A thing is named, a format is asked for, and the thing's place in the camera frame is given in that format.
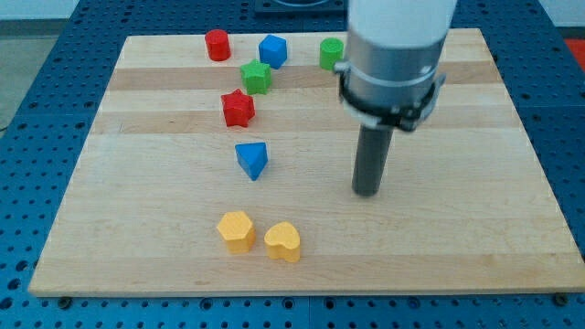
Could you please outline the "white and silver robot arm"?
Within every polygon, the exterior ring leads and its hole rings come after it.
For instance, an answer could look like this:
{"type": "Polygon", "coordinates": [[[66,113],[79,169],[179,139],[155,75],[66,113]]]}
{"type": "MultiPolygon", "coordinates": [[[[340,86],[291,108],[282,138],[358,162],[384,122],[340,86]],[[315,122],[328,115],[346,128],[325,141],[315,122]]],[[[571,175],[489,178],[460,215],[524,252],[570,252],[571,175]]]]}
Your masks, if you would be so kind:
{"type": "Polygon", "coordinates": [[[335,63],[342,104],[362,126],[412,132],[433,112],[456,0],[350,0],[344,59],[335,63]]]}

